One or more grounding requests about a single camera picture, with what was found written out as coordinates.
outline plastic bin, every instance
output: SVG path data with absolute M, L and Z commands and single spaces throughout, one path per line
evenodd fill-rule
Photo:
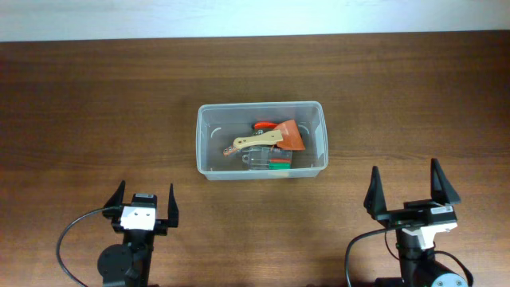
M 252 125 L 295 120 L 306 147 L 292 153 L 288 170 L 249 171 L 242 152 L 225 157 L 223 150 L 239 136 L 251 136 Z M 208 180 L 287 179 L 315 177 L 328 165 L 328 134 L 322 106 L 316 101 L 206 104 L 198 110 L 197 168 Z

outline green object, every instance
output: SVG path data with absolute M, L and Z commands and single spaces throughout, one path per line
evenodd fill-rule
M 269 169 L 272 170 L 290 169 L 290 163 L 269 163 Z

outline gray plastic container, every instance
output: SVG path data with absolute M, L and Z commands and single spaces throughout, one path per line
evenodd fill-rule
M 292 169 L 248 171 L 242 151 L 225 157 L 223 150 L 240 136 L 251 136 L 252 125 L 269 121 L 297 122 L 305 151 L 292 155 Z M 206 104 L 198 110 L 197 168 L 208 180 L 287 179 L 315 177 L 328 165 L 328 134 L 322 106 L 316 101 Z

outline white backdrop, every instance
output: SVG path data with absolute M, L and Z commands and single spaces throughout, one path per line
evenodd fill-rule
M 510 0 L 0 0 L 0 41 L 510 29 Z

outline brown tabletop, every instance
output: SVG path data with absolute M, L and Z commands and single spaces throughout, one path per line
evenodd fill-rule
M 0 59 L 0 286 L 73 286 L 58 235 L 121 179 L 125 202 L 158 195 L 160 218 L 175 185 L 180 226 L 155 239 L 153 284 L 343 285 L 347 244 L 381 227 L 363 208 L 371 167 L 396 209 L 430 197 L 432 157 L 462 198 L 437 248 L 477 286 L 510 282 L 508 31 L 2 43 Z M 323 105 L 329 165 L 316 178 L 198 173 L 201 105 L 286 100 Z M 62 257 L 100 286 L 96 260 L 121 241 L 88 218 Z M 351 276 L 399 276 L 382 235 L 355 245 Z

